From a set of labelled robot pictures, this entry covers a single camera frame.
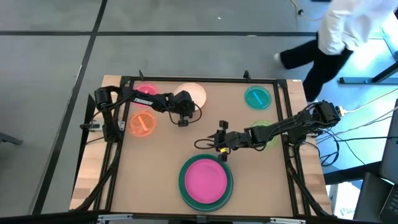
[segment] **white plate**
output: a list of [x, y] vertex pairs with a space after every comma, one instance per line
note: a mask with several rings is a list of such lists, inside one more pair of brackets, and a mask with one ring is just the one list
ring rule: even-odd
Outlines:
[[183, 90], [189, 92], [194, 103], [196, 103], [200, 108], [203, 107], [207, 96], [205, 89], [201, 85], [196, 83], [184, 83], [174, 90], [174, 95]]

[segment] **green rim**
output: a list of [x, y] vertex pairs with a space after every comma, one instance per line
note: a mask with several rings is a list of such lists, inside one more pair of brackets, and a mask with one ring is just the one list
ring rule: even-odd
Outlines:
[[[258, 121], [255, 121], [254, 123], [252, 123], [251, 126], [255, 127], [255, 126], [260, 126], [260, 125], [270, 126], [271, 122], [265, 121], [265, 120], [258, 120]], [[276, 144], [276, 136], [274, 138], [272, 138], [271, 141], [267, 142], [266, 148], [275, 146], [275, 144]]]
[[[197, 201], [195, 201], [187, 192], [186, 188], [185, 188], [185, 174], [187, 173], [188, 168], [196, 161], [200, 160], [200, 159], [211, 159], [213, 161], [218, 162], [222, 168], [224, 169], [225, 173], [226, 173], [226, 177], [227, 177], [227, 187], [225, 190], [225, 193], [223, 194], [223, 196], [221, 196], [220, 199], [218, 199], [216, 202], [214, 203], [210, 203], [210, 204], [204, 204], [204, 203], [199, 203]], [[180, 194], [183, 198], [183, 200], [185, 201], [185, 203], [187, 203], [191, 208], [195, 209], [198, 212], [215, 212], [217, 210], [219, 210], [220, 208], [222, 208], [224, 205], [227, 204], [228, 200], [231, 198], [232, 196], [232, 191], [233, 191], [233, 178], [232, 178], [232, 173], [229, 169], [229, 167], [224, 163], [224, 162], [219, 162], [218, 158], [213, 156], [213, 155], [209, 155], [209, 154], [200, 154], [197, 156], [192, 157], [191, 159], [189, 159], [181, 168], [180, 171], [180, 175], [178, 177], [178, 187], [180, 189]]]

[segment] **shoe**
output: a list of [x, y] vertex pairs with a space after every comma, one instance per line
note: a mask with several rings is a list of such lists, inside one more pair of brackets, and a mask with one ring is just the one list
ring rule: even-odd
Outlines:
[[309, 101], [307, 101], [307, 105], [310, 105], [311, 103], [318, 103], [319, 101], [318, 101], [318, 98], [316, 98], [314, 101], [312, 101], [312, 102], [309, 102]]
[[274, 61], [277, 62], [280, 67], [285, 68], [284, 64], [282, 64], [282, 61], [280, 60], [280, 53], [276, 53], [274, 55]]

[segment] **pink dish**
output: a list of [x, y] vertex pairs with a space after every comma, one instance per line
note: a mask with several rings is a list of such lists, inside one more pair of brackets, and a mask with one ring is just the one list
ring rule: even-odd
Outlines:
[[[157, 94], [156, 87], [154, 85], [148, 84], [148, 83], [141, 84], [141, 85], [137, 86], [135, 88], [135, 90], [141, 91], [143, 93], [151, 94], [151, 95], [156, 95]], [[140, 106], [140, 107], [145, 107], [146, 106], [146, 105], [142, 105], [142, 104], [139, 104], [139, 103], [134, 103], [134, 104], [136, 104], [137, 106]]]
[[185, 174], [185, 188], [199, 203], [213, 203], [220, 199], [227, 187], [226, 173], [214, 160], [200, 159]]

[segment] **concrete floor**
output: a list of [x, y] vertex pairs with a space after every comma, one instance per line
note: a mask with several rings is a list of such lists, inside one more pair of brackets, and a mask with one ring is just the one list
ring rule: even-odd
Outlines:
[[[307, 16], [320, 17], [327, 3], [297, 0]], [[0, 2], [0, 30], [85, 30], [94, 26], [101, 0]], [[295, 15], [288, 0], [183, 1], [109, 0], [100, 30], [315, 32], [318, 22]], [[78, 95], [43, 212], [68, 210], [87, 96], [104, 75], [241, 77], [304, 79], [311, 65], [282, 70], [272, 61], [281, 50], [310, 37], [97, 37]], [[28, 214], [44, 164], [60, 125], [83, 58], [88, 37], [0, 36], [0, 132], [24, 140], [0, 144], [0, 216]], [[394, 62], [383, 40], [359, 49], [338, 75], [371, 77]], [[355, 109], [396, 86], [326, 84], [319, 100]], [[365, 123], [392, 108], [398, 93], [349, 114], [335, 131]], [[389, 120], [343, 138], [383, 136]], [[335, 150], [320, 144], [322, 154]], [[364, 162], [381, 158], [384, 141], [350, 142]], [[341, 145], [341, 155], [325, 172], [360, 165]]]

